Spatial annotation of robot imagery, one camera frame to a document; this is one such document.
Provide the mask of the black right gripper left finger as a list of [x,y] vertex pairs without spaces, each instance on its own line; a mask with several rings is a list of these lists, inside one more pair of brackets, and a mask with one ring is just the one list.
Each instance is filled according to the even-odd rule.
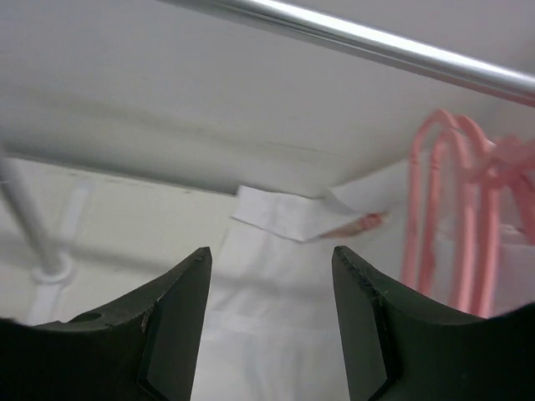
[[211,281],[202,247],[68,322],[1,321],[3,400],[188,400]]

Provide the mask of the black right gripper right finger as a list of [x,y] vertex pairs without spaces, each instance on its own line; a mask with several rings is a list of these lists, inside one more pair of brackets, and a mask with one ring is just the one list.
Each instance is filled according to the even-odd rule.
[[334,248],[334,295],[352,400],[532,400],[534,306],[484,319]]

